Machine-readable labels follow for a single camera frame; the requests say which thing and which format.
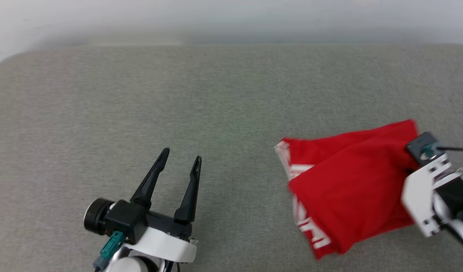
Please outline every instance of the gray connector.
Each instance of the gray connector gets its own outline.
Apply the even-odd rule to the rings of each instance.
[[[109,264],[109,260],[107,260],[106,258],[104,258],[102,256],[99,256],[94,261],[92,266],[94,267],[94,269],[99,268],[100,271],[104,271],[108,264]]]

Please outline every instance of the red t-shirt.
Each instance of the red t-shirt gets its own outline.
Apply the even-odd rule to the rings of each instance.
[[[317,259],[413,224],[401,203],[404,179],[418,168],[406,145],[407,120],[329,138],[284,138],[276,147],[294,194],[294,216]]]

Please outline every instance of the black camera lens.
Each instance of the black camera lens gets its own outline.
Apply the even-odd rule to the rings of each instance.
[[[114,201],[104,198],[96,199],[85,212],[83,226],[86,230],[99,235],[104,235],[104,217]]]

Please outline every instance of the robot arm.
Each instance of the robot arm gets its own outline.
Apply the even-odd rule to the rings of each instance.
[[[404,183],[402,202],[426,237],[447,229],[463,244],[463,168],[453,170],[428,132],[406,146],[421,168]]]
[[[200,156],[196,157],[188,189],[174,217],[149,210],[169,151],[165,148],[161,152],[130,201],[98,198],[89,206],[85,229],[110,237],[93,264],[96,272],[170,272],[174,263],[179,268],[179,263],[194,261],[197,241],[190,236],[200,182]],[[140,256],[129,257],[131,251],[140,252]],[[150,257],[158,258],[159,266]]]

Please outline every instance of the gray carpet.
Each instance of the gray carpet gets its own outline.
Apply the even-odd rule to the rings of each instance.
[[[95,198],[129,199],[171,148],[152,209],[203,158],[184,272],[463,272],[463,247],[407,227],[316,261],[273,147],[413,118],[463,145],[463,46],[68,48],[0,64],[0,272],[92,271]],[[463,165],[463,154],[451,160]]]

